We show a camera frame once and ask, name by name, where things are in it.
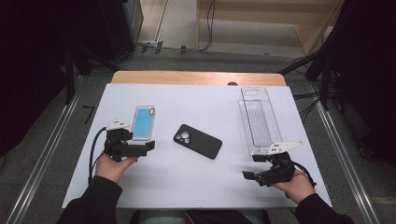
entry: black sweater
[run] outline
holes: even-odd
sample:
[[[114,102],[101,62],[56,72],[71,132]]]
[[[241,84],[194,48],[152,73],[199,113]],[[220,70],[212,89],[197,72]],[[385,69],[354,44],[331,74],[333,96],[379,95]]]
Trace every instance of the black sweater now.
[[[66,206],[57,223],[117,223],[116,205],[121,193],[122,188],[118,184],[95,176],[81,198]],[[350,217],[335,213],[317,194],[300,202],[296,216],[304,224],[353,223]]]

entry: transparent plastic tray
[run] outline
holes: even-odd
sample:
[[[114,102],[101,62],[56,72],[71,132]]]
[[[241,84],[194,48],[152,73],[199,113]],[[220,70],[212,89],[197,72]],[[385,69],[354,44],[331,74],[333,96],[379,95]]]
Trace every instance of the transparent plastic tray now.
[[[239,109],[250,155],[266,155],[273,143],[282,142],[267,89],[242,88]]]

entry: white tabletop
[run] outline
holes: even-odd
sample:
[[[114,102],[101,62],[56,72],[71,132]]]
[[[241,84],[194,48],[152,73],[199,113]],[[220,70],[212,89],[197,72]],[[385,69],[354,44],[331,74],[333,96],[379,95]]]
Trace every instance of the white tabletop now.
[[[81,151],[63,207],[88,187],[88,163],[96,133],[115,119],[132,124],[138,105],[154,105],[152,140],[155,149],[130,167],[120,186],[118,207],[136,209],[263,209],[295,207],[273,187],[245,180],[242,171],[261,172],[270,162],[253,162],[239,111],[237,86],[107,84],[90,133]],[[290,151],[305,166],[317,194],[329,205],[329,195],[288,87],[266,87],[284,141],[303,141]],[[217,137],[223,143],[211,160],[173,141],[181,124]],[[103,150],[106,134],[98,138],[94,157]]]

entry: gray floor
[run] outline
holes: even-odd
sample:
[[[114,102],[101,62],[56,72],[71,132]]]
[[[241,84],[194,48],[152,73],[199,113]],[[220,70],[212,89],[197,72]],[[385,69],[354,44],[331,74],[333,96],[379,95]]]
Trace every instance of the gray floor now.
[[[170,7],[172,6],[171,4],[177,5],[176,0],[169,0],[168,13],[175,10]],[[170,27],[170,23],[165,21],[162,34],[160,35],[160,40],[163,41],[164,45],[172,41],[174,41],[175,45],[188,45],[187,40],[177,40],[177,38],[182,37],[181,33],[172,34],[170,32],[171,28],[166,27]],[[292,63],[294,58],[301,56],[301,52],[299,53],[299,50],[297,50],[298,46],[296,46],[295,39],[290,35],[284,37],[286,42],[263,41],[268,43],[268,45],[257,48],[257,51],[251,51],[251,46],[260,44],[254,43],[254,40],[251,39],[246,40],[249,44],[245,47],[240,45],[240,48],[236,49],[233,48],[235,45],[230,46],[230,42],[235,41],[228,40],[224,44],[220,44],[220,46],[218,43],[221,42],[221,39],[219,37],[216,38],[217,41],[214,42],[208,52],[188,51],[182,55],[174,49],[163,49],[161,53],[155,54],[152,49],[149,49],[148,52],[137,52],[128,57],[119,66],[123,70],[272,73],[286,67]],[[64,129],[47,171],[34,192],[34,197],[27,207],[21,223],[54,223],[62,213],[61,205],[64,195],[92,121],[90,119],[86,123],[90,110],[83,106],[97,106],[104,87],[111,81],[111,78],[112,73],[103,67],[96,67],[91,77],[84,78],[84,85],[80,89],[80,96],[73,114]],[[294,94],[310,92],[308,83],[304,81],[304,77],[299,73],[294,72],[287,75],[286,80]],[[23,141],[5,157],[1,158],[0,167],[3,164],[4,167],[0,170],[0,223],[6,223],[24,183],[26,183],[34,170],[43,148],[46,147],[51,132],[64,110],[64,99],[65,92],[63,91],[52,101]],[[303,99],[296,101],[296,104],[302,110],[310,105],[311,102],[312,99]],[[380,221],[382,223],[394,223],[396,220],[396,214],[394,213],[396,210],[396,189],[394,188],[396,184],[396,169],[380,159],[372,161],[363,159],[359,153],[359,146],[347,126],[347,121],[332,104],[329,104],[329,106],[332,120]],[[327,130],[321,121],[319,112],[315,108],[309,114],[304,126],[318,161],[319,169],[328,186],[334,209],[337,212],[350,215],[355,220],[355,223],[365,223],[344,171],[336,157]],[[133,210],[129,209],[119,209],[119,223],[128,223],[132,212]],[[297,223],[289,210],[278,209],[268,212],[273,223]],[[248,211],[246,213],[250,215],[250,218],[257,219],[254,214],[252,215]],[[179,211],[147,211],[143,214],[141,222],[180,223],[181,221],[182,223],[183,220],[180,216],[182,216],[182,212]]]

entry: person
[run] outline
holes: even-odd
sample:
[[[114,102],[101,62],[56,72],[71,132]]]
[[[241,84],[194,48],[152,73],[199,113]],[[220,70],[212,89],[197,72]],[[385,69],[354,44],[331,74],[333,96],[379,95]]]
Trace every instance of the person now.
[[[130,158],[125,161],[116,162],[109,155],[103,154],[98,159],[96,175],[91,184],[80,198],[72,200],[66,206],[57,223],[117,223],[116,205],[122,193],[122,188],[118,183],[126,169],[136,161],[137,158]],[[277,183],[273,186],[284,191],[289,198],[298,204],[295,216],[300,223],[353,223],[353,220],[349,216],[335,213],[315,193],[305,173],[299,170],[295,171],[294,177],[290,182]],[[200,219],[203,221],[202,223],[218,223],[205,222],[205,218]]]

